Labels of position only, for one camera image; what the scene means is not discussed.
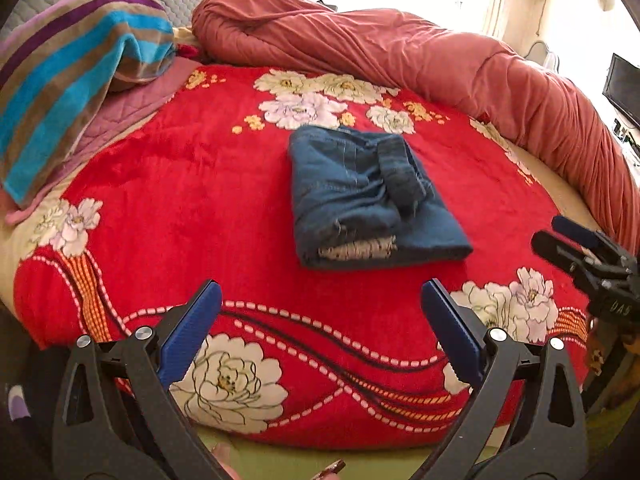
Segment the right hand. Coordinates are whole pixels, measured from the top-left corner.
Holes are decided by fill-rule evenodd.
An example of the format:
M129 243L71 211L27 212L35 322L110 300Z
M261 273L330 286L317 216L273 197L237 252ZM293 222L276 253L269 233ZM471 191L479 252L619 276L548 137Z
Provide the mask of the right hand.
M615 408L639 389L639 331L588 316L582 404L589 415Z

